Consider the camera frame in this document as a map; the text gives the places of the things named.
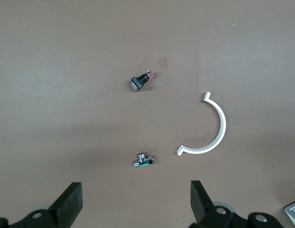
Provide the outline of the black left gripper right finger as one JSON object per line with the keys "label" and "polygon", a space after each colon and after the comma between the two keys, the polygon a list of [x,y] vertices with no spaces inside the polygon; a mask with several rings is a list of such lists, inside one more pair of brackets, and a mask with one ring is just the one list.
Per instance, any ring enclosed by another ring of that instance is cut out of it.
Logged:
{"label": "black left gripper right finger", "polygon": [[214,205],[199,180],[191,181],[190,202],[196,219],[190,228],[284,228],[266,213],[253,212],[245,219],[225,206]]}

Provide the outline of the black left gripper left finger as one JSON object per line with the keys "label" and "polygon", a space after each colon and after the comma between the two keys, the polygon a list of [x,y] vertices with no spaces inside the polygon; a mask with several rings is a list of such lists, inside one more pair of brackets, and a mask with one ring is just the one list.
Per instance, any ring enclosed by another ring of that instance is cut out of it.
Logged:
{"label": "black left gripper left finger", "polygon": [[48,209],[33,211],[14,224],[0,218],[0,228],[71,228],[82,207],[82,185],[73,182]]}

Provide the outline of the white drawer cabinet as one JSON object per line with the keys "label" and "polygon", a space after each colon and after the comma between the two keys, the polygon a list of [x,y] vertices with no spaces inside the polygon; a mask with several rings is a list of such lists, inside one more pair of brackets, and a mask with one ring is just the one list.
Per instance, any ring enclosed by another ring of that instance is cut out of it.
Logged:
{"label": "white drawer cabinet", "polygon": [[289,204],[285,208],[285,212],[288,215],[288,217],[291,219],[293,225],[295,226],[295,202]]}

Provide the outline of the black square push button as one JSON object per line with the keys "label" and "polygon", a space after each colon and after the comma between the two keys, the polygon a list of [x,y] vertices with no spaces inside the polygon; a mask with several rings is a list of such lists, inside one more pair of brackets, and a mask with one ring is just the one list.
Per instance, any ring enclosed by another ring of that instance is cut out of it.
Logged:
{"label": "black square push button", "polygon": [[141,76],[138,77],[133,77],[131,79],[131,86],[132,88],[138,92],[142,89],[142,87],[144,86],[144,84],[150,79],[152,78],[154,75],[154,72],[149,70],[146,73],[142,74]]}

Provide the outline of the chrome metal tee fitting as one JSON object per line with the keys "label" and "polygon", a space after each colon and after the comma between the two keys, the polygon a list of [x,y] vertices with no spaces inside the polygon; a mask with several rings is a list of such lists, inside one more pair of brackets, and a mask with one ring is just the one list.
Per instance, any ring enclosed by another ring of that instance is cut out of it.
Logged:
{"label": "chrome metal tee fitting", "polygon": [[143,167],[154,164],[155,158],[152,155],[145,155],[144,152],[138,154],[138,160],[133,163],[134,167]]}

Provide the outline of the white semicircular plastic bracket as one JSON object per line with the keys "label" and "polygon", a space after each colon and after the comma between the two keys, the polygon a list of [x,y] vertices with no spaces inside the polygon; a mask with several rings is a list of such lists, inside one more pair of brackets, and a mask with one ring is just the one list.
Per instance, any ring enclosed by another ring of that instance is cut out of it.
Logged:
{"label": "white semicircular plastic bracket", "polygon": [[216,138],[208,145],[201,147],[201,148],[190,148],[186,147],[184,145],[180,145],[180,147],[177,150],[177,155],[181,156],[183,153],[189,153],[189,154],[203,154],[207,153],[214,148],[216,148],[220,142],[223,140],[224,135],[226,133],[226,116],[222,110],[222,108],[213,100],[210,99],[211,92],[205,92],[203,102],[206,102],[213,106],[213,108],[217,111],[219,120],[220,120],[220,128],[218,131],[218,134]]}

